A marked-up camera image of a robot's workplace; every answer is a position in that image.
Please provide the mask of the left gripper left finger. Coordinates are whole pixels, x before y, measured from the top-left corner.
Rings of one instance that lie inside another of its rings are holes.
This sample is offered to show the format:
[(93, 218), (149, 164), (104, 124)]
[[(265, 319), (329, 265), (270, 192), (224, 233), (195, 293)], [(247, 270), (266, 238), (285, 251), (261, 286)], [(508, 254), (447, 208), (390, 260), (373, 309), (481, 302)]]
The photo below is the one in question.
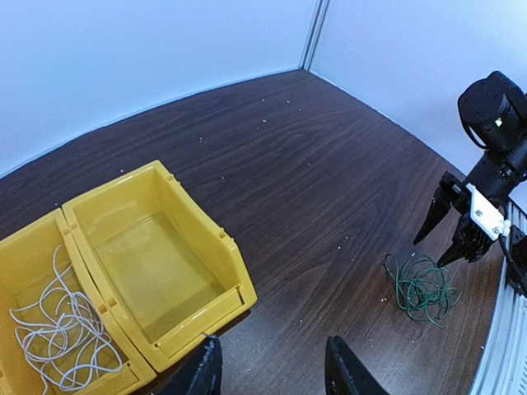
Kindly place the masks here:
[(220, 394), (222, 346), (216, 336), (206, 336), (199, 347), (153, 394)]

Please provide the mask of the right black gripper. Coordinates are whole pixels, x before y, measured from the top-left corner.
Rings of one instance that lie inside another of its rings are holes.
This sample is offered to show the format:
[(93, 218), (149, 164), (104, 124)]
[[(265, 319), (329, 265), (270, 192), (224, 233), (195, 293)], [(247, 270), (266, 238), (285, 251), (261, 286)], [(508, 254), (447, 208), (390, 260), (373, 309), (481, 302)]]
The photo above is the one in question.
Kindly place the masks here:
[(506, 204), (510, 193), (525, 180), (525, 159), (510, 161), (491, 156), (483, 156), (463, 181), (449, 172), (444, 173), (413, 244), (421, 243), (453, 207), (460, 214), (460, 219), (452, 238), (452, 245), (441, 255), (437, 266), (445, 267), (461, 258), (469, 263), (477, 262), (490, 249), (492, 240), (470, 218), (470, 192), (466, 185), (474, 185), (501, 214), (506, 216)]

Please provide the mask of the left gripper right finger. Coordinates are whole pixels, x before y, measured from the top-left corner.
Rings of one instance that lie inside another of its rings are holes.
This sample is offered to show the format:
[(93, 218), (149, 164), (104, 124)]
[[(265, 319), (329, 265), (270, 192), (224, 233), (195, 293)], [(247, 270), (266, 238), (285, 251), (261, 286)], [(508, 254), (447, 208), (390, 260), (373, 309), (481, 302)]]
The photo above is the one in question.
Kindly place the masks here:
[(340, 336), (327, 339), (324, 383), (326, 394), (389, 394)]

